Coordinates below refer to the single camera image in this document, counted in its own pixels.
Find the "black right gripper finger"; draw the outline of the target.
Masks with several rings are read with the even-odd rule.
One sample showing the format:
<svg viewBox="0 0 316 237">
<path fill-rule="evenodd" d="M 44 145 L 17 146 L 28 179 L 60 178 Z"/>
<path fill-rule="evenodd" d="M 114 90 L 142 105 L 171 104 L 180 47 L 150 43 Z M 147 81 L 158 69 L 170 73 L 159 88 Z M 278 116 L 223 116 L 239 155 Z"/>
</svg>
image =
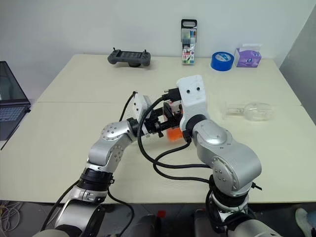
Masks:
<svg viewBox="0 0 316 237">
<path fill-rule="evenodd" d="M 173 121 L 174 120 L 172 108 L 171 108 L 170 104 L 167 102 L 163 103 L 163 117 L 164 117 L 164 121 Z"/>
</svg>

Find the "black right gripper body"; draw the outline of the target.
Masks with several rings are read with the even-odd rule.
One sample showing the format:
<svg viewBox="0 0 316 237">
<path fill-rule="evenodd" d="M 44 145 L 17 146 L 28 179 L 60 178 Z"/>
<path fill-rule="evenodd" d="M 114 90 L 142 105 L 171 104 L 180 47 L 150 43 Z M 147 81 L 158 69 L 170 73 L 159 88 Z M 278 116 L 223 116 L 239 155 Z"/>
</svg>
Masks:
<svg viewBox="0 0 316 237">
<path fill-rule="evenodd" d="M 172 88 L 164 91 L 164 94 L 161 96 L 163 101 L 176 102 L 181 100 L 181 94 L 179 88 Z"/>
</svg>

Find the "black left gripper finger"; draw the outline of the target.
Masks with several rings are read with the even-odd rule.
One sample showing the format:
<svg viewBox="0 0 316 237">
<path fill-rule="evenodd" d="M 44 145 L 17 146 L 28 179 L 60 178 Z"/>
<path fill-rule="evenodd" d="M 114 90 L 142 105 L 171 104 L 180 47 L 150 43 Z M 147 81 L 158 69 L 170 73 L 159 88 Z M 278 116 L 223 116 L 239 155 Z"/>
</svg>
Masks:
<svg viewBox="0 0 316 237">
<path fill-rule="evenodd" d="M 169 128 L 177 128 L 179 127 L 180 122 L 178 121 L 165 121 L 161 124 L 162 129 L 169 129 Z"/>
</svg>

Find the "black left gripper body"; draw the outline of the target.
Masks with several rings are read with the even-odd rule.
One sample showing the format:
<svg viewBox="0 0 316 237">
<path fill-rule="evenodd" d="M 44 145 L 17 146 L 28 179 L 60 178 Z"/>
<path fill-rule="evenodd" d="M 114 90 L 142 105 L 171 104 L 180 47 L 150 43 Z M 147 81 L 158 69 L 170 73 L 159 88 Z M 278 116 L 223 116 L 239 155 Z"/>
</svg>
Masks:
<svg viewBox="0 0 316 237">
<path fill-rule="evenodd" d="M 159 117 L 163 115 L 163 108 L 153 109 L 146 116 L 144 125 L 149 134 L 158 134 L 159 138 L 163 137 L 161 122 Z"/>
</svg>

